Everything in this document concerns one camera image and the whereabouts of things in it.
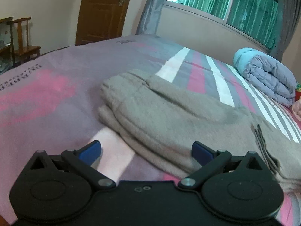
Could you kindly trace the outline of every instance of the door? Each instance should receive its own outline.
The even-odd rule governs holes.
[[[82,0],[76,45],[120,37],[130,0]]]

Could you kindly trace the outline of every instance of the folded comforter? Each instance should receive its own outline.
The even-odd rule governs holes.
[[[181,89],[156,75],[133,70],[106,80],[101,121],[149,162],[178,177],[200,165],[191,158],[196,140],[233,155],[256,151],[277,174],[285,190],[299,185],[301,146],[267,120],[245,107],[234,108],[215,98]],[[258,143],[260,125],[265,143]]]
[[[286,107],[293,104],[296,79],[278,60],[246,47],[235,53],[233,65],[246,80],[270,98]]]

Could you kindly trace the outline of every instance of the gray curtain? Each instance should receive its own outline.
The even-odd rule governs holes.
[[[163,2],[165,0],[147,0],[136,34],[156,34]]]
[[[301,0],[279,0],[278,1],[278,19],[275,44],[270,55],[282,60],[283,53],[290,43],[301,13]]]

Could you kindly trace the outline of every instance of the striped bed sheet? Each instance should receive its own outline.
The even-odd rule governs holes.
[[[99,140],[97,168],[115,181],[175,180],[138,156],[97,117],[103,80],[131,69],[157,74],[173,84],[208,94],[266,118],[287,138],[301,143],[301,124],[246,82],[230,65],[154,35],[135,35],[73,46],[27,62],[0,76],[0,214],[16,216],[8,194],[32,154],[60,154]],[[287,193],[278,220],[300,225],[301,194]]]

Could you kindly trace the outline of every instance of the window frame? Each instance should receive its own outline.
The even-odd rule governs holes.
[[[233,0],[229,0],[228,7],[227,7],[227,12],[226,12],[226,15],[225,15],[224,19],[216,17],[216,16],[214,16],[214,15],[212,15],[210,13],[206,13],[206,12],[204,12],[202,10],[199,10],[199,9],[187,6],[187,5],[183,5],[181,3],[176,3],[176,2],[165,0],[164,3],[163,3],[163,5],[166,6],[166,7],[180,9],[180,10],[182,10],[185,13],[188,13],[188,14],[191,14],[191,15],[194,15],[194,16],[197,16],[197,17],[201,16],[202,18],[215,21],[215,22],[221,24],[222,26],[224,26],[225,29],[228,29],[228,30],[230,30],[232,32],[234,31],[236,33],[239,33],[240,35],[242,35],[242,36],[246,37],[247,39],[251,40],[252,42],[254,42],[257,46],[259,46],[265,52],[270,53],[271,50],[269,48],[267,48],[265,45],[261,44],[259,41],[257,41],[253,37],[249,36],[248,34],[244,33],[243,31],[241,31],[239,29],[236,29],[235,27],[227,24],[232,3],[233,3]]]

